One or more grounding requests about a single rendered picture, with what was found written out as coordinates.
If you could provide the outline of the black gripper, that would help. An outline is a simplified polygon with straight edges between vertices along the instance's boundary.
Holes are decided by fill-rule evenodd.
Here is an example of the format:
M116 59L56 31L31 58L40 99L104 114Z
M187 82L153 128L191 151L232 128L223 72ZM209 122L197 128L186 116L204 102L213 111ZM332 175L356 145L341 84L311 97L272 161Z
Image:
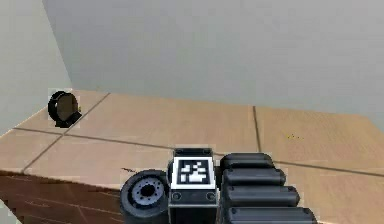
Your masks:
M120 190L124 224L169 224L168 189L163 170L143 170L131 176Z

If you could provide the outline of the black round table clock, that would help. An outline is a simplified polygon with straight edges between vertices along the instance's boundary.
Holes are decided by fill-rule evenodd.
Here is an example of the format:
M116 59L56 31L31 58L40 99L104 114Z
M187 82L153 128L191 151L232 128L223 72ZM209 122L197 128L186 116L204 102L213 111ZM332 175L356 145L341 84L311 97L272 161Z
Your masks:
M47 110L59 128L69 128L82 117L78 101L70 92L55 92L47 104Z

